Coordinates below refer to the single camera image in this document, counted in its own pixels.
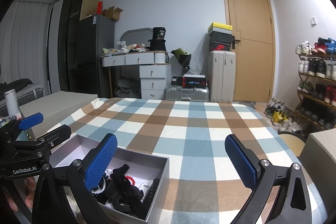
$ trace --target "blue gripper pad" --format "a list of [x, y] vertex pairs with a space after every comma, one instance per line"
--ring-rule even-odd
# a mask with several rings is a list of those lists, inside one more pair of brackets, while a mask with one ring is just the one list
[[244, 186], [253, 191], [257, 185], [256, 170], [231, 135], [225, 138], [225, 151]]
[[118, 146], [117, 137], [111, 134], [110, 138], [106, 141], [96, 157], [85, 171], [85, 186], [90, 191], [92, 188], [97, 187], [101, 177], [103, 176], [106, 168], [109, 166]]
[[19, 124], [19, 129], [21, 130], [27, 130], [39, 123], [42, 123], [43, 122], [43, 115], [42, 113], [36, 113], [36, 114], [33, 114], [27, 118], [24, 118], [20, 124]]

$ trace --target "plaid tablecloth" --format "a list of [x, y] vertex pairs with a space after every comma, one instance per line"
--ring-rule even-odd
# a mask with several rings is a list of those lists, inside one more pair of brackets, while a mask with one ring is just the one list
[[[239, 104], [96, 99], [55, 127], [62, 124], [98, 141], [114, 133], [122, 148], [170, 158], [170, 186], [160, 224], [233, 220], [251, 191], [243, 186], [225, 152], [228, 134], [236, 134], [260, 159], [269, 159], [273, 165], [299, 162], [254, 109]], [[327, 218], [324, 204], [304, 173], [313, 224], [322, 224]], [[266, 221], [276, 188], [258, 223]]]

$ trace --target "refrigerator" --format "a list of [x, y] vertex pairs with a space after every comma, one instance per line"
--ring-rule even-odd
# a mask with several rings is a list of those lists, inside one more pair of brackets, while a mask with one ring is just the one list
[[75, 66], [69, 70], [70, 91], [110, 98], [108, 68], [102, 66], [103, 48], [114, 48], [115, 22], [93, 15], [78, 23]]
[[232, 102], [236, 80], [236, 54], [211, 51], [208, 56], [210, 102]]

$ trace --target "white tumbler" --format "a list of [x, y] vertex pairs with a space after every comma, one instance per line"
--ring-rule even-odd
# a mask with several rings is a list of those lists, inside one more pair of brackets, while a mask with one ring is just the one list
[[21, 116], [19, 107], [17, 106], [17, 99], [15, 90], [9, 90], [5, 92], [6, 106], [8, 111], [8, 116]]

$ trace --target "door frame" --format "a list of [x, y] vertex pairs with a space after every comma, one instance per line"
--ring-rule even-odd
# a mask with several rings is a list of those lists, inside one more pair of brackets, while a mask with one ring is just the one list
[[[225, 18], [226, 18], [226, 24], [231, 25], [230, 23], [230, 11], [229, 11], [229, 2], [228, 0], [224, 0], [225, 4]], [[272, 19], [272, 38], [273, 38], [273, 64], [272, 64], [272, 78], [271, 78], [271, 87], [270, 87], [270, 93], [268, 96], [268, 99], [272, 97], [273, 93], [273, 84], [274, 84], [274, 73], [275, 73], [275, 58], [276, 58], [276, 45], [275, 45], [275, 29], [274, 29], [274, 17], [272, 12], [272, 6], [270, 0], [268, 0], [268, 7], [270, 11], [270, 16]]]

